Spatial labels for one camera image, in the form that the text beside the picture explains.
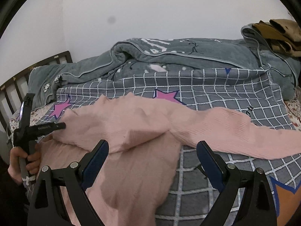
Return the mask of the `person's left hand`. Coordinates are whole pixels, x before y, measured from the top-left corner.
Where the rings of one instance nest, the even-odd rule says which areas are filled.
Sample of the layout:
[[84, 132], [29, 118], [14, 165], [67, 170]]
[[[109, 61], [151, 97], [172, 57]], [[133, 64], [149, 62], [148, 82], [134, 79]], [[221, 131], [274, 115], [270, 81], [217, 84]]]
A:
[[9, 186], [35, 185], [41, 173], [41, 167], [49, 160], [46, 154], [46, 145], [51, 139], [52, 134], [35, 143], [31, 155], [20, 146], [12, 148], [8, 168], [4, 169], [2, 175], [2, 184]]

